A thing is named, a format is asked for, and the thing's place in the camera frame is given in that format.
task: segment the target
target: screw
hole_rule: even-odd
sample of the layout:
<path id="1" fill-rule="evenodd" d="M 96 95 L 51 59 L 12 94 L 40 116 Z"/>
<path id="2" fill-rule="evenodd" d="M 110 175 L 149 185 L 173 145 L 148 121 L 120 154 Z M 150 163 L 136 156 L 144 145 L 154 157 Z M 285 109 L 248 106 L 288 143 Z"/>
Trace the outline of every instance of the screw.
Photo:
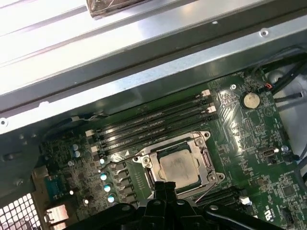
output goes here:
<path id="1" fill-rule="evenodd" d="M 126 205 L 124 207 L 121 208 L 122 211 L 128 211 L 130 210 L 130 206 Z"/>
<path id="2" fill-rule="evenodd" d="M 161 201 L 160 200 L 155 200 L 153 205 L 160 205 L 161 204 Z"/>
<path id="3" fill-rule="evenodd" d="M 16 181 L 15 181 L 15 185 L 16 186 L 21 186 L 22 184 L 24 183 L 24 180 L 23 179 L 17 179 Z"/>
<path id="4" fill-rule="evenodd" d="M 218 210 L 218 209 L 219 209 L 219 207 L 216 206 L 216 205 L 210 205 L 209 208 L 210 208 L 211 210 Z"/>
<path id="5" fill-rule="evenodd" d="M 178 201 L 177 201 L 177 204 L 178 204 L 178 205 L 184 205 L 184 203 L 185 203 L 184 200 L 178 200 Z"/>
<path id="6" fill-rule="evenodd" d="M 287 152 L 289 150 L 289 147 L 288 146 L 286 146 L 286 145 L 283 145 L 282 146 L 282 151 L 283 152 Z"/>
<path id="7" fill-rule="evenodd" d="M 266 28 L 261 29 L 259 33 L 261 37 L 266 37 L 269 35 L 269 31 Z"/>
<path id="8" fill-rule="evenodd" d="M 144 162 L 145 164 L 149 163 L 149 158 L 148 158 L 148 157 L 144 157 L 143 162 Z"/>
<path id="9" fill-rule="evenodd" d="M 6 127 L 6 126 L 8 126 L 8 120 L 6 119 L 6 118 L 0 118 L 0 126 L 1 127 Z"/>
<path id="10" fill-rule="evenodd" d="M 197 145 L 197 146 L 200 146 L 200 145 L 202 145 L 202 144 L 203 144 L 202 139 L 197 139 L 197 140 L 196 140 L 196 145 Z"/>
<path id="11" fill-rule="evenodd" d="M 208 176 L 208 179 L 209 179 L 209 181 L 214 181 L 215 180 L 215 176 L 211 174 L 211 175 Z"/>

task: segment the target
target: metal panel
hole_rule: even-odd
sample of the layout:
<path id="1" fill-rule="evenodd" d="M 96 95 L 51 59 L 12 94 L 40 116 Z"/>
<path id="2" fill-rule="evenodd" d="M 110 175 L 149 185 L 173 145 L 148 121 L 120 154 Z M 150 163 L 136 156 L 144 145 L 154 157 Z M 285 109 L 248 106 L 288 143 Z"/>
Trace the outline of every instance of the metal panel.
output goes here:
<path id="1" fill-rule="evenodd" d="M 40 134 L 43 128 L 89 111 L 115 113 L 237 71 L 284 47 L 304 42 L 307 16 L 159 65 L 5 119 L 0 140 Z"/>
<path id="2" fill-rule="evenodd" d="M 16 90 L 157 36 L 263 1 L 190 2 L 150 1 L 97 21 L 88 12 L 81 12 L 29 30 L 23 27 L 29 28 L 28 25 L 16 25 L 14 32 L 3 31 L 6 35 L 0 37 L 0 49 L 5 55 L 0 56 L 0 75 L 8 82 L 5 87 L 0 86 L 0 92 Z"/>
<path id="3" fill-rule="evenodd" d="M 303 15 L 303 13 L 306 13 L 304 9 L 307 9 L 307 1 L 294 0 L 293 2 L 289 2 L 288 0 L 275 0 L 270 2 L 260 1 L 259 3 L 265 2 L 266 4 L 250 4 L 240 8 L 240 11 L 229 11 L 227 13 L 227 10 L 233 8 L 229 8 L 228 5 L 222 8 L 220 6 L 217 7 L 212 1 L 210 1 L 210 4 L 205 5 L 204 2 L 206 2 L 206 0 L 204 0 L 199 1 L 202 2 L 202 5 L 197 6 L 202 6 L 205 9 L 205 13 L 196 15 L 197 12 L 200 13 L 200 10 L 195 7 L 195 4 L 199 4 L 199 2 L 197 1 L 184 5 L 187 2 L 188 0 L 173 1 L 164 7 L 151 11 L 151 13 L 147 12 L 144 15 L 142 14 L 143 16 L 147 16 L 147 18 L 132 23 L 138 25 L 138 31 L 145 30 L 142 35 L 146 35 L 144 37 L 144 39 L 147 39 L 146 42 L 137 42 L 129 46 L 128 49 L 118 49 L 114 52 L 102 55 L 100 58 L 83 63 L 82 65 L 80 64 L 63 70 L 58 75 L 52 75 L 53 77 L 43 78 L 44 80 L 38 81 L 36 84 L 2 95 L 0 97 L 0 113 L 9 111 L 9 116 L 11 116 L 13 113 L 12 109 L 24 106 L 20 109 L 25 111 L 29 109 L 28 106 L 32 108 L 38 106 L 39 101 L 42 100 L 53 102 L 68 95 L 73 95 L 77 92 L 89 89 L 90 87 L 114 81 L 115 78 L 110 77 L 110 74 L 115 72 L 121 71 L 121 74 L 118 75 L 117 78 L 123 78 L 178 57 L 238 38 L 247 34 L 247 32 L 251 33 L 251 31 L 261 29 L 261 26 L 269 27 L 299 17 Z M 232 7 L 236 5 L 235 2 L 238 2 L 237 6 L 240 5 L 240 1 L 234 0 L 232 1 Z M 107 31 L 106 34 L 116 35 L 116 31 L 130 28 L 132 24 L 125 25 L 129 20 L 108 24 L 103 30 L 111 29 L 111 31 Z M 95 37 L 97 36 L 101 38 L 101 40 L 96 40 L 97 43 L 92 42 L 88 44 L 87 47 L 91 48 L 95 46 L 101 47 L 101 49 L 94 48 L 93 50 L 81 51 L 79 48 L 84 48 L 86 46 L 76 46 L 73 50 L 67 49 L 67 46 L 63 46 L 61 47 L 62 52 L 70 50 L 75 54 L 74 51 L 80 51 L 82 55 L 71 55 L 72 53 L 64 52 L 58 53 L 58 56 L 54 57 L 55 59 L 48 59 L 48 61 L 44 63 L 40 62 L 44 60 L 45 55 L 48 56 L 57 52 L 57 49 L 55 49 L 29 58 L 28 61 L 25 60 L 12 64 L 11 67 L 8 67 L 11 69 L 10 77 L 7 79 L 12 79 L 14 82 L 13 85 L 16 85 L 25 81 L 28 76 L 36 78 L 42 74 L 42 71 L 58 68 L 63 64 L 69 64 L 71 61 L 76 60 L 76 58 L 84 58 L 86 55 L 94 53 L 103 53 L 105 51 L 105 45 L 101 42 L 103 34 L 96 35 Z M 126 39 L 126 36 L 120 35 L 118 39 Z M 83 45 L 87 44 L 85 41 L 88 40 L 85 39 L 82 42 Z M 25 69 L 19 66 L 20 63 L 27 63 Z M 5 86 L 9 87 L 12 85 L 8 82 Z"/>

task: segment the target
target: silver metal surface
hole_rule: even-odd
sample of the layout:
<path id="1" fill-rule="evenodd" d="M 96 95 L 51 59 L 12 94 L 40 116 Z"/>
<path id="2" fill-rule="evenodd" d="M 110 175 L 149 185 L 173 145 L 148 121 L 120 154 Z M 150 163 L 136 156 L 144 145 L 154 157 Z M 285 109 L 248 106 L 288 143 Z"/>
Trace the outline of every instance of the silver metal surface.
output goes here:
<path id="1" fill-rule="evenodd" d="M 16 135 L 23 132 L 38 134 L 43 127 L 51 126 L 71 115 L 102 109 L 106 114 L 112 114 L 243 69 L 277 50 L 304 42 L 307 36 L 306 21 L 307 16 L 303 16 L 269 28 L 271 33 L 266 38 L 259 36 L 258 32 L 249 34 L 7 117 L 7 126 L 0 126 L 0 134 L 30 124 L 33 124 L 31 128 L 19 130 Z"/>
<path id="2" fill-rule="evenodd" d="M 280 68 L 277 71 L 271 72 L 270 76 L 285 74 L 293 66 Z M 307 76 L 298 75 L 288 86 L 278 92 L 275 97 L 285 97 L 293 93 L 303 92 L 301 99 L 292 100 L 284 103 L 278 103 L 279 113 L 281 115 L 283 125 L 290 139 L 291 148 L 294 154 L 301 155 L 307 144 Z M 307 172 L 305 166 L 301 173 L 304 175 Z"/>
<path id="3" fill-rule="evenodd" d="M 0 29 L 0 75 L 6 79 L 0 84 L 0 95 L 267 2 L 191 1 L 153 0 L 97 21 L 84 10 L 81 0 L 36 0 L 4 7 L 2 22 L 15 24 Z M 23 20 L 16 20 L 16 12 Z"/>

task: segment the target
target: capacitor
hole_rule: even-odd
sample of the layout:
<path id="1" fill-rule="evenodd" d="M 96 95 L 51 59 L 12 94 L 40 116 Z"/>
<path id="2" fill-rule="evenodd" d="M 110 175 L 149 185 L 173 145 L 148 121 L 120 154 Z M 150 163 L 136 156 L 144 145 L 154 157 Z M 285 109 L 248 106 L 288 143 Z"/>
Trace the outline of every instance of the capacitor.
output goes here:
<path id="1" fill-rule="evenodd" d="M 77 193 L 79 191 L 79 188 L 78 187 L 75 187 L 75 188 L 73 188 L 73 189 L 71 189 L 70 191 L 69 191 L 69 194 L 70 195 L 74 195 L 75 193 Z"/>
<path id="2" fill-rule="evenodd" d="M 107 184 L 104 186 L 104 190 L 108 193 L 111 191 L 111 184 Z"/>
<path id="3" fill-rule="evenodd" d="M 67 162 L 67 164 L 68 164 L 69 167 L 72 167 L 72 166 L 74 166 L 75 163 L 73 161 L 69 161 L 69 162 Z"/>
<path id="4" fill-rule="evenodd" d="M 110 194 L 109 197 L 107 198 L 109 203 L 113 203 L 115 201 L 115 195 L 114 194 Z"/>
<path id="5" fill-rule="evenodd" d="M 73 153 L 73 156 L 76 157 L 76 158 L 78 158 L 78 157 L 81 156 L 81 153 L 80 153 L 79 151 L 75 151 L 75 152 Z"/>
<path id="6" fill-rule="evenodd" d="M 79 149 L 79 145 L 73 144 L 71 148 L 72 150 L 77 151 Z"/>
<path id="7" fill-rule="evenodd" d="M 106 179 L 107 179 L 107 173 L 103 173 L 103 174 L 101 174 L 100 175 L 100 179 L 102 180 L 102 181 L 105 181 Z"/>

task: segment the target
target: mounting hole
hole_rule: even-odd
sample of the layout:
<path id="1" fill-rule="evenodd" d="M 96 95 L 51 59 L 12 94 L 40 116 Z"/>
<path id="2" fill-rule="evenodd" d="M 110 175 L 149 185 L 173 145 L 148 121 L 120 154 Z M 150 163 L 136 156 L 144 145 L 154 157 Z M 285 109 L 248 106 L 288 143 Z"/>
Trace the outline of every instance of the mounting hole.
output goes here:
<path id="1" fill-rule="evenodd" d="M 261 29 L 259 33 L 261 37 L 267 37 L 269 35 L 269 31 L 266 28 Z"/>
<path id="2" fill-rule="evenodd" d="M 130 206 L 126 205 L 124 207 L 121 208 L 122 211 L 128 211 L 130 210 Z"/>
<path id="3" fill-rule="evenodd" d="M 177 201 L 177 204 L 178 204 L 178 205 L 184 205 L 185 202 L 184 202 L 184 200 L 178 200 L 178 201 Z"/>
<path id="4" fill-rule="evenodd" d="M 8 125 L 8 120 L 6 118 L 0 118 L 0 126 L 5 127 Z"/>
<path id="5" fill-rule="evenodd" d="M 153 205 L 160 205 L 161 204 L 161 201 L 160 200 L 155 200 Z"/>

